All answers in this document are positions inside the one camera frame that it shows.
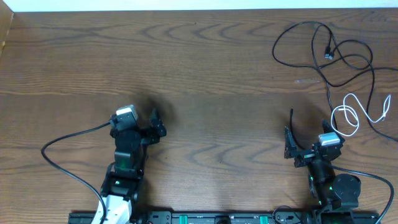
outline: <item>white backdrop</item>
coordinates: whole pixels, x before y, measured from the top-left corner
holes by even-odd
[[[3,0],[14,12],[398,7],[397,0]]]

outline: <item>cable connector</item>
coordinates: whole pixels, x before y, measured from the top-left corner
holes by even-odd
[[[334,52],[330,52],[330,47],[328,46],[326,49],[325,49],[325,58],[326,59],[329,59],[329,60],[333,60],[333,57],[335,56],[335,53]]]

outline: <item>coiled white cable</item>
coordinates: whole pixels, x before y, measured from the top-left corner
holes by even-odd
[[[331,112],[331,118],[330,118],[330,124],[331,124],[331,127],[333,128],[333,130],[335,130],[337,133],[339,133],[339,134],[341,134],[341,135],[343,135],[343,136],[350,137],[350,136],[354,135],[354,134],[356,133],[356,131],[358,130],[358,128],[359,128],[359,118],[358,118],[358,115],[356,114],[355,110],[354,110],[352,107],[346,105],[346,98],[347,98],[347,96],[350,96],[350,95],[353,96],[353,97],[355,98],[355,100],[358,102],[359,106],[362,108],[363,113],[366,115],[366,117],[367,117],[372,123],[377,123],[377,122],[379,122],[380,120],[384,120],[384,118],[386,117],[386,114],[387,114],[388,110],[390,109],[391,95],[388,95],[387,98],[386,98],[386,100],[384,100],[384,104],[383,104],[383,114],[380,116],[379,119],[377,119],[376,121],[373,121],[373,120],[369,117],[369,115],[367,114],[366,110],[363,108],[361,102],[359,102],[359,99],[356,97],[356,95],[354,95],[353,93],[348,93],[348,94],[344,97],[343,105],[337,106],[337,107]],[[353,127],[356,127],[356,129],[355,129],[355,131],[354,131],[353,133],[351,133],[351,134],[344,134],[344,133],[341,133],[341,132],[337,131],[336,128],[333,126],[333,122],[332,122],[332,121],[333,121],[333,115],[334,115],[334,113],[335,113],[336,110],[338,110],[338,111],[344,111],[344,115],[345,115],[345,117],[346,117],[346,120],[347,120],[348,124],[351,125],[351,126],[353,126]],[[351,122],[349,121],[349,119],[348,119],[348,117],[347,117],[347,111],[350,112],[350,113],[354,116],[354,119],[356,120],[356,124],[353,124],[353,123],[351,123]]]

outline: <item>wooden table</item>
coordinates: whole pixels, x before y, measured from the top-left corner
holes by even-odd
[[[285,67],[271,55],[276,37],[300,21],[322,21],[337,41],[359,39],[375,66],[398,67],[397,9],[17,13],[0,61],[0,223],[66,223],[72,210],[96,210],[90,190],[48,165],[47,141],[106,122],[135,104],[146,120],[153,107],[168,129],[150,148],[144,204],[174,210],[308,208],[306,168],[283,158],[284,126],[295,108],[297,137],[310,146],[330,119],[325,84],[310,69]],[[288,34],[277,56],[313,63],[314,26]],[[315,50],[322,58],[327,34]],[[344,54],[366,51],[347,45]],[[325,70],[331,82],[355,71],[343,63]],[[349,91],[365,104],[371,74],[332,89],[334,105]],[[397,137],[398,76],[377,72],[371,116],[392,93],[378,130]],[[398,186],[398,144],[368,126],[347,138],[333,163],[371,172]],[[338,124],[350,132],[341,114]],[[113,161],[109,128],[66,139],[48,155],[97,189]],[[389,189],[361,177],[358,210],[382,212]],[[396,223],[395,200],[383,223]]]

